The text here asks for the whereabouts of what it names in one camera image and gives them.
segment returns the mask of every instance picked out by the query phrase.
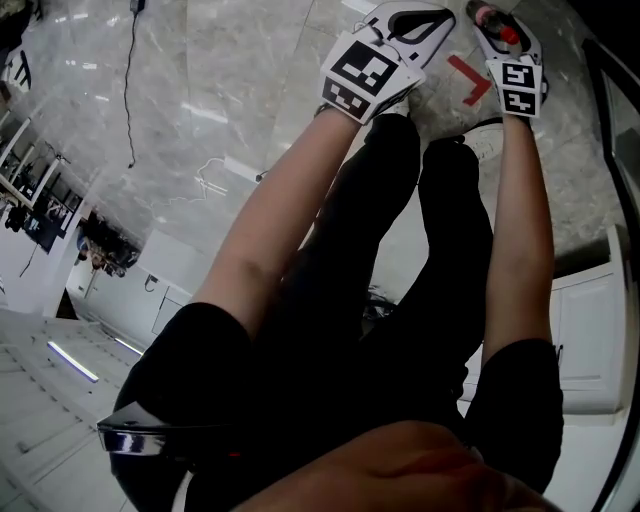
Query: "fluorescent light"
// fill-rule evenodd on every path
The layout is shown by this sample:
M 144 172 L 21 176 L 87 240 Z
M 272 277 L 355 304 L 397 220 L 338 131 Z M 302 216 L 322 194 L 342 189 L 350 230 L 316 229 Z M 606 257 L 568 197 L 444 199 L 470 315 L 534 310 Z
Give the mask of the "fluorescent light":
M 367 0 L 342 0 L 342 4 L 349 9 L 353 9 L 354 11 L 365 15 L 369 14 L 377 7 L 376 4 L 367 2 Z
M 256 183 L 256 176 L 260 174 L 259 171 L 256 171 L 252 167 L 249 167 L 228 155 L 224 157 L 224 167 L 227 171 L 231 171 L 238 176 L 242 176 L 243 178 L 252 181 L 254 184 Z
M 116 340 L 118 343 L 120 343 L 120 345 L 123 345 L 123 346 L 127 347 L 129 350 L 135 352 L 139 356 L 142 355 L 142 352 L 140 352 L 137 348 L 133 348 L 131 345 L 129 345 L 128 343 L 125 343 L 120 338 L 113 338 L 113 339 Z
M 180 106 L 185 110 L 188 110 L 194 116 L 197 116 L 197 117 L 204 117 L 206 119 L 211 119 L 212 121 L 216 121 L 222 124 L 227 124 L 229 122 L 229 120 L 226 117 L 221 116 L 220 114 L 218 114 L 217 112 L 214 112 L 213 110 L 194 107 L 189 103 L 182 103 Z
M 73 366 L 76 370 L 78 370 L 80 373 L 82 373 L 87 379 L 89 379 L 91 382 L 98 382 L 98 380 L 100 379 L 95 373 L 87 370 L 84 366 L 82 366 L 78 361 L 76 361 L 73 357 L 71 357 L 69 354 L 67 354 L 64 350 L 62 350 L 57 343 L 53 342 L 53 341 L 49 341 L 47 342 L 47 345 L 49 346 L 50 349 L 52 349 L 54 352 L 58 353 L 58 355 L 60 355 L 63 359 L 66 359 L 66 361 Z
M 203 180 L 202 178 L 198 178 L 198 176 L 193 177 L 200 185 L 205 187 L 207 190 L 211 190 L 212 192 L 216 192 L 221 196 L 226 196 L 228 190 L 226 188 L 219 187 L 218 185 L 214 185 L 213 183 L 209 183 L 208 181 Z

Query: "leg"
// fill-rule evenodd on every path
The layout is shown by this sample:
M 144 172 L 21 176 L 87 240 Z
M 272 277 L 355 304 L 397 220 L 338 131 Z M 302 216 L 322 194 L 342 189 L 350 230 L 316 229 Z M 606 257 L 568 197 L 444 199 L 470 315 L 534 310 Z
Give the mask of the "leg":
M 478 159 L 462 136 L 432 142 L 419 193 L 429 259 L 390 317 L 363 340 L 400 367 L 434 373 L 454 398 L 483 339 L 492 232 L 478 192 Z M 419 333 L 428 332 L 428 339 Z
M 283 279 L 261 344 L 315 355 L 315 348 L 360 337 L 378 244 L 413 193 L 419 147 L 406 117 L 385 114 L 374 120 L 365 145 L 342 166 L 311 237 Z

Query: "white shoe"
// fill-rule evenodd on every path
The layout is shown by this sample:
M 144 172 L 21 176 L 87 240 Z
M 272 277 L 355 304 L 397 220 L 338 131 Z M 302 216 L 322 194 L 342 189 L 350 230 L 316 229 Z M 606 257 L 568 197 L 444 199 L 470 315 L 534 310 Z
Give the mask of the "white shoe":
M 381 112 L 380 115 L 400 114 L 401 116 L 409 117 L 410 110 L 411 109 L 409 108 L 409 96 L 407 95 L 405 99 L 403 99 L 402 101 L 399 101 L 398 103 L 395 103 L 394 105 L 391 105 L 387 110 L 385 110 L 384 112 Z
M 479 163 L 486 162 L 502 153 L 502 119 L 497 117 L 483 121 L 463 135 L 463 144 L 469 146 Z

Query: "black shirt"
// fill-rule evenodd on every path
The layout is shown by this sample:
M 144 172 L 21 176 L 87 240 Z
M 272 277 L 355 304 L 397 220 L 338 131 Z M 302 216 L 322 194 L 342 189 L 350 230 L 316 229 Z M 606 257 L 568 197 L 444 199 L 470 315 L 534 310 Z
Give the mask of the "black shirt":
M 230 510 L 367 430 L 408 419 L 448 427 L 488 465 L 540 493 L 551 480 L 563 420 L 550 343 L 523 340 L 495 354 L 466 418 L 435 371 L 407 370 L 362 346 L 338 359 L 269 353 L 222 309 L 191 304 L 133 367 L 115 409 L 138 401 L 165 422 L 229 423 L 246 432 L 247 451 L 232 470 L 212 463 L 190 482 L 188 511 Z M 112 455 L 111 462 L 140 511 L 170 511 L 189 469 L 161 457 Z

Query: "cabinet door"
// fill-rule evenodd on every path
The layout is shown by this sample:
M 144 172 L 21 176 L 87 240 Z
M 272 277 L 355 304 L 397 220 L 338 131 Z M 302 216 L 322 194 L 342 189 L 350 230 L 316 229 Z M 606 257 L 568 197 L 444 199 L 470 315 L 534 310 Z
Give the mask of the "cabinet door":
M 560 345 L 560 311 L 562 305 L 561 290 L 551 292 L 549 305 L 549 321 L 551 323 L 551 341 L 558 347 Z
M 563 390 L 595 390 L 608 385 L 616 342 L 613 275 L 560 290 L 558 344 Z

